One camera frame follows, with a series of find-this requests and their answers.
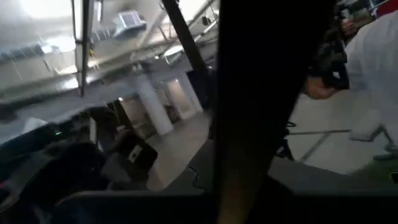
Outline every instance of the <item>ceiling duct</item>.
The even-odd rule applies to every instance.
[[[113,23],[113,27],[93,31],[90,37],[92,43],[96,44],[109,39],[126,40],[135,38],[138,33],[146,30],[147,27],[147,22],[137,11],[120,12],[113,19]],[[52,52],[68,52],[74,48],[75,40],[72,36],[50,38],[41,40],[34,45],[2,52],[0,53],[0,63],[43,56]]]

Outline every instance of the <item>air vent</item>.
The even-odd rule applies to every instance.
[[[116,24],[115,39],[130,39],[146,29],[147,22],[142,20],[137,11],[120,12],[113,20]]]

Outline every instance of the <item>hand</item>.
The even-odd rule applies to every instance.
[[[352,36],[355,35],[357,29],[355,27],[355,24],[352,21],[346,21],[342,23],[343,26],[343,32],[345,34],[345,36]]]
[[[307,80],[306,91],[307,95],[315,100],[325,100],[333,96],[339,90],[326,87],[321,78],[310,77]]]

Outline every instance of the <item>cable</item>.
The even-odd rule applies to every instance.
[[[196,188],[196,189],[200,189],[200,190],[204,191],[205,193],[208,193],[208,191],[207,191],[206,189],[204,189],[203,187],[199,187],[199,186],[196,185],[197,180],[198,180],[198,178],[199,178],[199,172],[198,172],[196,169],[194,169],[192,166],[188,166],[188,167],[189,167],[192,171],[194,171],[194,172],[196,173],[196,176],[195,176],[195,178],[194,178],[194,180],[193,180],[193,182],[192,182],[192,187],[194,187],[194,188]]]
[[[329,131],[304,131],[299,133],[290,133],[289,135],[307,135],[307,134],[334,134],[334,133],[348,133],[350,129],[329,130]]]

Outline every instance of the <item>doorway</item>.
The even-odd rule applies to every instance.
[[[175,124],[177,121],[181,120],[180,114],[178,113],[176,107],[174,106],[169,90],[167,89],[167,85],[164,85],[163,82],[156,88],[157,96],[159,97],[160,102],[162,103],[164,109],[166,110],[167,116],[169,116],[172,124]]]
[[[137,95],[119,100],[132,127],[140,137],[146,139],[156,134],[155,126]]]
[[[178,79],[167,82],[167,89],[170,99],[177,109],[181,119],[187,119],[195,114],[192,102],[185,94],[180,81]]]

